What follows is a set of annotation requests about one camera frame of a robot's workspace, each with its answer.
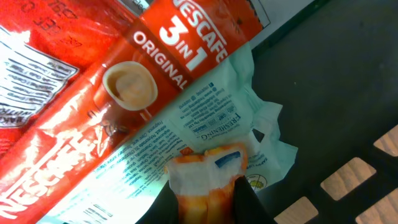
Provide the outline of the mint green wet wipes pack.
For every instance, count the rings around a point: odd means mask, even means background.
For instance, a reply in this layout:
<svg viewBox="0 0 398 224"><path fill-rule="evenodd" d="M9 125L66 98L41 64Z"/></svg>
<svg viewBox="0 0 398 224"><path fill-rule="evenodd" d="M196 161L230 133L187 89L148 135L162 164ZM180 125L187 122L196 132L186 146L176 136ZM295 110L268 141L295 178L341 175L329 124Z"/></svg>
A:
<svg viewBox="0 0 398 224"><path fill-rule="evenodd" d="M252 89L254 62L244 45L188 87L43 218L42 223L135 223L167 181L173 157L243 142L255 191L282 180L297 148L280 140L282 106Z"/></svg>

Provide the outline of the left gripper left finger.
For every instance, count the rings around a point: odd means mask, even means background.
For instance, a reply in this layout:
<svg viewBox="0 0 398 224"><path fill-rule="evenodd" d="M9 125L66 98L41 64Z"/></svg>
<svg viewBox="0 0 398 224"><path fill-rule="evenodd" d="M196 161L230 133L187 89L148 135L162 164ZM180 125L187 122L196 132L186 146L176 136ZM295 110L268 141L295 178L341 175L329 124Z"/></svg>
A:
<svg viewBox="0 0 398 224"><path fill-rule="evenodd" d="M136 224L179 224L178 200L169 181Z"/></svg>

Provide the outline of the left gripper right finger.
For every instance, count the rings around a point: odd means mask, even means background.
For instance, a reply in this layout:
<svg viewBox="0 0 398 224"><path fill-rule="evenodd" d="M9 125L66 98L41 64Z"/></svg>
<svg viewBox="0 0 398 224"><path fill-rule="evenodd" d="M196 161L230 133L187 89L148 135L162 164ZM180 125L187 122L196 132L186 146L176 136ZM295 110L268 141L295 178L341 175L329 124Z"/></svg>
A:
<svg viewBox="0 0 398 224"><path fill-rule="evenodd" d="M236 224L276 224L266 212L245 176L234 182L233 215Z"/></svg>

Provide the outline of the red Nescafe stick sachet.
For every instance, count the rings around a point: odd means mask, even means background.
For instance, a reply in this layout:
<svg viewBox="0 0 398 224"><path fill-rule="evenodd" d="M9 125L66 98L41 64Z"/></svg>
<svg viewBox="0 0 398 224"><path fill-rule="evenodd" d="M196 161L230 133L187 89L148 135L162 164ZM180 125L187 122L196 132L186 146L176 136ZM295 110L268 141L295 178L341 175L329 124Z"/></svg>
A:
<svg viewBox="0 0 398 224"><path fill-rule="evenodd" d="M154 1L1 159L1 222L39 221L261 30L249 1Z"/></svg>

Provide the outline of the orange tissue packet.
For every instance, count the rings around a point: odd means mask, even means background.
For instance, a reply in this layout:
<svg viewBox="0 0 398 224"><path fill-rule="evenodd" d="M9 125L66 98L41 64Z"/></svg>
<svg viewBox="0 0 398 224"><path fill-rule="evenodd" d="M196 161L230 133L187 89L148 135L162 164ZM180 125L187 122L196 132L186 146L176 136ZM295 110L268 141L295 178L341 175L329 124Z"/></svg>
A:
<svg viewBox="0 0 398 224"><path fill-rule="evenodd" d="M234 183L247 165L241 142L169 160L165 173L178 201L179 222L234 223Z"/></svg>

